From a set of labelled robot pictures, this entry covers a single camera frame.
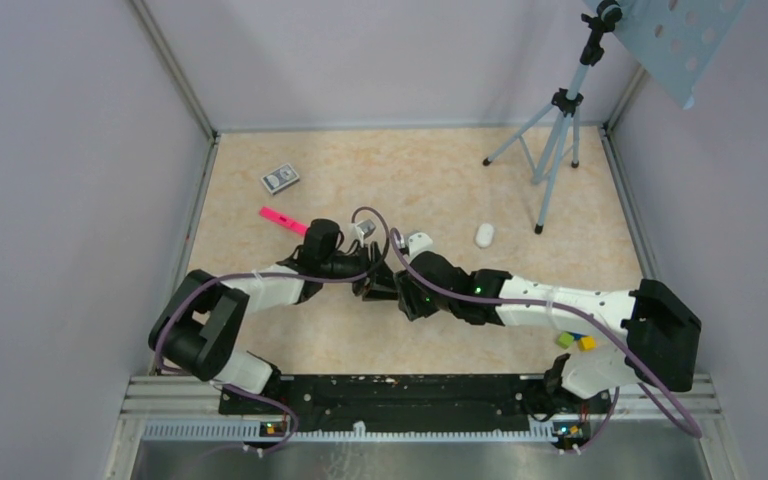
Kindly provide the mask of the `white earbud charging case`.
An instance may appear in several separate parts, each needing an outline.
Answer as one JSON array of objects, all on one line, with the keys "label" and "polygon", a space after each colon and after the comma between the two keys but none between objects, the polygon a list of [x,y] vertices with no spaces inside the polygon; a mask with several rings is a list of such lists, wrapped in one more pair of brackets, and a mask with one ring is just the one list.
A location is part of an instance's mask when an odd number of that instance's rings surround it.
[{"label": "white earbud charging case", "polygon": [[495,227],[490,223],[482,223],[478,226],[474,236],[474,243],[481,249],[490,247],[494,241]]}]

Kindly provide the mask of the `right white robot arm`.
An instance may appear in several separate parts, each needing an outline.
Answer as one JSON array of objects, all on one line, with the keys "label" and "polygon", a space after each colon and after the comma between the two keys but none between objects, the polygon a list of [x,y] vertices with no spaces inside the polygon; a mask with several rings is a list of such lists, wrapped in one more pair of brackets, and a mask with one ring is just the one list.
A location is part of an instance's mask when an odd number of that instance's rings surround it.
[{"label": "right white robot arm", "polygon": [[640,382],[684,393],[694,383],[698,316],[664,283],[643,279],[631,290],[581,290],[504,270],[471,273],[424,251],[397,256],[401,309],[414,320],[445,311],[473,326],[545,327],[595,338],[596,347],[556,365],[549,404],[572,412],[604,390]]}]

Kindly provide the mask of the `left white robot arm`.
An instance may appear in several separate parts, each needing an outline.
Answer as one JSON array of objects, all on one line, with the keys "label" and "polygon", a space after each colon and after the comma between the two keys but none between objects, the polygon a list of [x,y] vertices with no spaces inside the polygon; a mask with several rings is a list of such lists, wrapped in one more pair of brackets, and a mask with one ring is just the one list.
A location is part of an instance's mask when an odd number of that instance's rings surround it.
[{"label": "left white robot arm", "polygon": [[148,336],[160,368],[202,381],[230,384],[257,413],[279,404],[276,367],[235,345],[244,318],[275,307],[302,304],[326,284],[348,283],[361,292],[389,271],[386,249],[373,241],[373,220],[352,223],[343,233],[328,219],[315,219],[286,259],[260,271],[217,277],[192,270],[182,280]]}]

